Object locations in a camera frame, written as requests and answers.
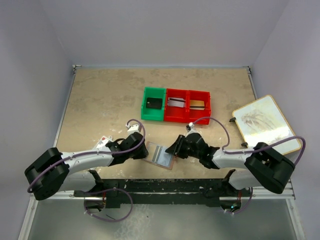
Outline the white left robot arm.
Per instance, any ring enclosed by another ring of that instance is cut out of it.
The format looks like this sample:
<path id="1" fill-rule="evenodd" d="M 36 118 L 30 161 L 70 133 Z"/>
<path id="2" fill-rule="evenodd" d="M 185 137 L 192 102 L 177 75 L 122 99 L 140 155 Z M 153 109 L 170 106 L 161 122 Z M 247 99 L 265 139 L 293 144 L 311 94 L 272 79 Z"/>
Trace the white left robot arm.
<path id="1" fill-rule="evenodd" d="M 137 131 L 121 143 L 109 141 L 91 150 L 60 152 L 52 147 L 24 171 L 29 183 L 27 192 L 38 201 L 62 191 L 82 191 L 98 196 L 103 191 L 103 184 L 94 168 L 115 166 L 128 159 L 140 160 L 147 156 L 145 135 Z"/>

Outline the gold magnetic stripe cards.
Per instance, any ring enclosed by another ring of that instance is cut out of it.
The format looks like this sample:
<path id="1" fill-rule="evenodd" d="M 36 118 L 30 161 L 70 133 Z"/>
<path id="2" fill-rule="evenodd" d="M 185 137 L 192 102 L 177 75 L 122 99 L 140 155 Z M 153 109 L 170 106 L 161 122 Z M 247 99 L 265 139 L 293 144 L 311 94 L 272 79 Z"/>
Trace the gold magnetic stripe cards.
<path id="1" fill-rule="evenodd" d="M 202 100 L 190 100 L 189 107 L 191 110 L 204 110 L 205 102 Z"/>

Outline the yellow framed whiteboard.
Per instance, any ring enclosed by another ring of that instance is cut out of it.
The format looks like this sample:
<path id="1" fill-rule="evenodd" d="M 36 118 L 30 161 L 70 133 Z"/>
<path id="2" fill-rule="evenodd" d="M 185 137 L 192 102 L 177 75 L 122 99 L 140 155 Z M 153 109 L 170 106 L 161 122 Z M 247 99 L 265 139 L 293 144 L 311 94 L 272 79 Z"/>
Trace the yellow framed whiteboard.
<path id="1" fill-rule="evenodd" d="M 268 145 L 295 136 L 288 121 L 271 95 L 265 95 L 232 112 L 236 125 L 247 142 L 247 148 L 253 148 L 259 142 Z"/>

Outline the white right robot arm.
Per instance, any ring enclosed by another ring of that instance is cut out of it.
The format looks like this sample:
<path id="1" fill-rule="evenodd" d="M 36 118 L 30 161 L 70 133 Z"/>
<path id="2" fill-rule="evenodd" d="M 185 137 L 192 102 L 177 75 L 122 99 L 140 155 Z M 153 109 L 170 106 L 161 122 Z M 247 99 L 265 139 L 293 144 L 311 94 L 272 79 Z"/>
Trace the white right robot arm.
<path id="1" fill-rule="evenodd" d="M 187 136 L 179 135 L 165 152 L 181 159 L 198 159 L 207 169 L 230 168 L 221 184 L 228 196 L 253 187 L 282 194 L 296 168 L 291 160 L 264 142 L 259 142 L 254 148 L 232 150 L 228 154 L 220 147 L 208 145 L 195 132 Z"/>

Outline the green plastic bin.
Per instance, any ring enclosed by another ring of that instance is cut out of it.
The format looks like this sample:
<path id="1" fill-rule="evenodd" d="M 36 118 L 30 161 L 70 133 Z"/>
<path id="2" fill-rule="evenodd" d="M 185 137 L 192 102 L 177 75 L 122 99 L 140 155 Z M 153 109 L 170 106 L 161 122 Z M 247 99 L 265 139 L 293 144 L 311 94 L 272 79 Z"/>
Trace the green plastic bin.
<path id="1" fill-rule="evenodd" d="M 165 88 L 145 87 L 141 104 L 141 119 L 162 122 L 164 120 L 165 100 Z"/>

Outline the pink leather card holder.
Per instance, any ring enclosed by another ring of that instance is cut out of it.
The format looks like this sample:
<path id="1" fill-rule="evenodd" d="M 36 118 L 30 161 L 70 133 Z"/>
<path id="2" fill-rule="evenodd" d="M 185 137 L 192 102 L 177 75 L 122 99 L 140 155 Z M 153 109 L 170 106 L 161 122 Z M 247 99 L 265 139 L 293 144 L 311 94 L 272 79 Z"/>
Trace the pink leather card holder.
<path id="1" fill-rule="evenodd" d="M 147 142 L 148 156 L 143 161 L 160 168 L 171 170 L 174 165 L 174 156 L 167 153 L 167 147 L 153 142 Z"/>

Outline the red plastic bin right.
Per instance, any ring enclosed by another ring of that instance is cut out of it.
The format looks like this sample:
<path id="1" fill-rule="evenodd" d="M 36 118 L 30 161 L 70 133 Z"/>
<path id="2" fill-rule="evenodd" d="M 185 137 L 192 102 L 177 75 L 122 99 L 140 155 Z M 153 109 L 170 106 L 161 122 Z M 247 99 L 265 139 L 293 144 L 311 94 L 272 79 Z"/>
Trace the red plastic bin right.
<path id="1" fill-rule="evenodd" d="M 211 110 L 211 95 L 208 91 L 188 90 L 188 120 L 195 122 L 203 117 L 210 117 Z"/>

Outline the silver magnetic stripe cards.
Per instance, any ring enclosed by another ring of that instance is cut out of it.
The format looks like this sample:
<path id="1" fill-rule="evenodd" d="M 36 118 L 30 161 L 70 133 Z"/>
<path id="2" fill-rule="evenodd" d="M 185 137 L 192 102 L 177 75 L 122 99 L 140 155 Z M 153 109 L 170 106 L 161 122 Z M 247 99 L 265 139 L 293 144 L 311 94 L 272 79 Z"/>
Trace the silver magnetic stripe cards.
<path id="1" fill-rule="evenodd" d="M 167 106 L 184 108 L 186 106 L 186 100 L 184 98 L 169 97 L 167 100 Z"/>

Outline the black VIP cards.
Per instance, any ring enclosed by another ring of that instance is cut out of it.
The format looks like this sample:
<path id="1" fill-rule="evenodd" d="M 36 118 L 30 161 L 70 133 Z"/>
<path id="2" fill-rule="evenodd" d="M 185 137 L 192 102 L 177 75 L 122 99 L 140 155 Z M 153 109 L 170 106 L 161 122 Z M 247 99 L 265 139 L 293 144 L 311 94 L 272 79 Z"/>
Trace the black VIP cards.
<path id="1" fill-rule="evenodd" d="M 148 97 L 146 99 L 145 107 L 147 109 L 156 109 L 160 110 L 163 107 L 163 99 L 157 97 Z"/>

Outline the red plastic bin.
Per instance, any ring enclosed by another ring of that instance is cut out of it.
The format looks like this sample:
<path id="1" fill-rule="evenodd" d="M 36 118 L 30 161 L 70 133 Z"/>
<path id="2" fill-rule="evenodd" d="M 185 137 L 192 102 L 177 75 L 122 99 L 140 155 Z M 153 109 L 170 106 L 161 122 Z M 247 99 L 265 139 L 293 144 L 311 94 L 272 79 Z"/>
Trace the red plastic bin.
<path id="1" fill-rule="evenodd" d="M 203 117 L 210 117 L 211 110 L 211 95 L 208 91 L 188 90 L 188 120 L 195 122 Z"/>
<path id="2" fill-rule="evenodd" d="M 186 123 L 188 120 L 187 90 L 166 89 L 166 99 L 164 106 L 165 122 Z"/>

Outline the red plastic bin middle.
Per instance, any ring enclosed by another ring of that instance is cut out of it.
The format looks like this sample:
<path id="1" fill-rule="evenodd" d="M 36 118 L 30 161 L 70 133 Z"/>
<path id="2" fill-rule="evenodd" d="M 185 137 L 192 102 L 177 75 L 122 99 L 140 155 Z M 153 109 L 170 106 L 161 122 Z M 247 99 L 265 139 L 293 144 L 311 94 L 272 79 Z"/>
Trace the red plastic bin middle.
<path id="1" fill-rule="evenodd" d="M 164 106 L 165 122 L 186 123 L 188 120 L 187 90 L 166 89 L 166 99 Z"/>

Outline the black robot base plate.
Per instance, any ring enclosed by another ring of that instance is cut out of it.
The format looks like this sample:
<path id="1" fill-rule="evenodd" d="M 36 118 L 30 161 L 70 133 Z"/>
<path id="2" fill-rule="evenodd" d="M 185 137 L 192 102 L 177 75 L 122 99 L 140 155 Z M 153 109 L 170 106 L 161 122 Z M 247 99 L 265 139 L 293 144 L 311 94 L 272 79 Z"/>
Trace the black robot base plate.
<path id="1" fill-rule="evenodd" d="M 89 207 L 119 208 L 122 204 L 204 205 L 207 207 L 241 206 L 249 197 L 249 187 L 235 190 L 224 178 L 182 179 L 102 179 L 93 172 L 94 186 L 88 191 L 76 190 L 74 196 L 90 201 Z"/>

